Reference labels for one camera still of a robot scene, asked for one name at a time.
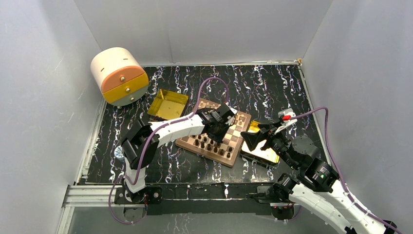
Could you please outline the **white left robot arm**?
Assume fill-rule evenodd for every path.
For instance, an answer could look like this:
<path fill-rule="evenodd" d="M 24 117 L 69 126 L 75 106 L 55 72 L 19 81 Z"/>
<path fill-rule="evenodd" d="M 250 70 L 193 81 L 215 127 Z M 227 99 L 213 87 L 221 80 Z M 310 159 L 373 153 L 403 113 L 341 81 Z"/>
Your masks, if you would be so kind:
<path fill-rule="evenodd" d="M 127 197 L 134 203 L 145 198 L 145 169 L 159 147 L 182 137 L 202 134 L 221 143 L 236 115 L 237 110 L 223 103 L 216 109 L 202 108 L 172 120 L 147 125 L 138 122 L 121 142 L 126 163 L 123 186 L 127 189 Z"/>

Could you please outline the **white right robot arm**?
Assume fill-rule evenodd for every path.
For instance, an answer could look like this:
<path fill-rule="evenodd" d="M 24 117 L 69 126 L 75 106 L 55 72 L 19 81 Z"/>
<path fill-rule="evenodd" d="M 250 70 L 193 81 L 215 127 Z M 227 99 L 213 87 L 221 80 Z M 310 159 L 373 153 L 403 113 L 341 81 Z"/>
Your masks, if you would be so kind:
<path fill-rule="evenodd" d="M 341 234 L 394 234 L 397 226 L 373 215 L 341 183 L 339 173 L 319 159 L 319 149 L 306 136 L 288 140 L 280 123 L 259 124 L 259 131 L 242 132 L 249 150 L 272 150 L 292 170 L 293 177 L 283 173 L 266 192 L 266 197 L 280 202 L 293 202 L 306 208 Z"/>

